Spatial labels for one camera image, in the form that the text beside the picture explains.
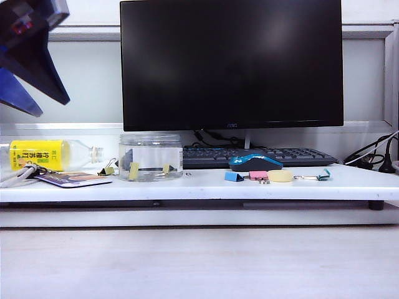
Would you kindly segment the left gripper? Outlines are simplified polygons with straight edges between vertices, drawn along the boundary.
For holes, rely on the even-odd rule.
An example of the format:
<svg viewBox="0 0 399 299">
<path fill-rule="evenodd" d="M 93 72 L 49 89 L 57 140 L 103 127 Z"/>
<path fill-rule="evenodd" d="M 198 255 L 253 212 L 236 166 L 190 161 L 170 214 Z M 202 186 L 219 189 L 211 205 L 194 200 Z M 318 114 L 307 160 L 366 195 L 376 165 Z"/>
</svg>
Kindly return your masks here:
<svg viewBox="0 0 399 299">
<path fill-rule="evenodd" d="M 49 32 L 69 15 L 66 1 L 1 2 L 1 55 L 6 68 L 1 68 L 1 103 L 32 116 L 43 114 L 14 75 L 63 105 L 70 102 L 47 47 Z"/>
</svg>

